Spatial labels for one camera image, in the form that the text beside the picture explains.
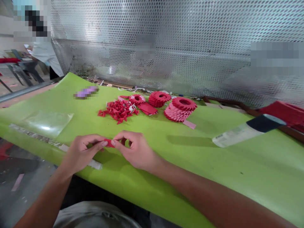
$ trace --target floor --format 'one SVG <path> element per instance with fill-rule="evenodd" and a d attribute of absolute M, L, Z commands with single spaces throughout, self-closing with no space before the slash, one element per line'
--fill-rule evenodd
<path fill-rule="evenodd" d="M 2 147 L 7 143 L 1 139 Z M 56 168 L 15 145 L 6 154 L 9 157 L 0 161 L 0 227 L 11 228 L 37 199 Z M 12 191 L 20 174 L 24 174 L 20 185 Z"/>

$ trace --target table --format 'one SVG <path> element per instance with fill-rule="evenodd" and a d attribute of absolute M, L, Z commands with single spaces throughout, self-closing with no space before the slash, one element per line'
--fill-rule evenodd
<path fill-rule="evenodd" d="M 133 116 L 117 125 L 110 116 L 98 117 L 106 101 L 131 92 L 100 86 L 96 96 L 76 100 L 73 94 L 92 83 L 69 73 L 51 90 L 0 110 L 0 136 L 59 165 L 64 152 L 8 128 L 34 111 L 74 113 L 57 137 L 70 145 L 77 135 L 97 133 L 113 138 L 121 130 L 144 133 L 150 146 L 166 160 L 223 184 L 304 227 L 304 146 L 274 130 L 228 148 L 218 148 L 211 138 L 252 117 L 225 109 L 199 106 L 189 117 L 192 130 L 167 120 L 163 111 Z M 133 168 L 113 148 L 97 153 L 102 170 L 86 167 L 77 175 L 182 227 L 213 227 L 187 199 L 169 184 Z"/>

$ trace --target forearm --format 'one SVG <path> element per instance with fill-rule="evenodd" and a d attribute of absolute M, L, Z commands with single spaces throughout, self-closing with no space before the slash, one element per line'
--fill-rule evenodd
<path fill-rule="evenodd" d="M 59 167 L 15 228 L 53 227 L 72 175 Z"/>
<path fill-rule="evenodd" d="M 248 197 L 165 160 L 151 173 L 175 187 L 216 227 L 295 227 Z"/>

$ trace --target white shirt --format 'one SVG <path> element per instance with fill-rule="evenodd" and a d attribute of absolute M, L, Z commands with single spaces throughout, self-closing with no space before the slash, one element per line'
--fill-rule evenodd
<path fill-rule="evenodd" d="M 32 56 L 51 66 L 59 77 L 64 75 L 51 42 L 34 42 Z"/>

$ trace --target hand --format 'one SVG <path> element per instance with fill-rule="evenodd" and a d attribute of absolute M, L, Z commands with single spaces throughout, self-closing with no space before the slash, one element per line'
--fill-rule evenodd
<path fill-rule="evenodd" d="M 124 146 L 127 139 L 130 148 Z M 113 138 L 111 143 L 131 165 L 138 169 L 152 172 L 163 160 L 151 149 L 142 133 L 122 131 Z"/>
<path fill-rule="evenodd" d="M 77 136 L 69 147 L 59 168 L 71 176 L 84 169 L 94 155 L 108 144 L 104 139 L 105 137 L 97 134 Z M 94 146 L 88 149 L 87 145 L 90 143 Z"/>

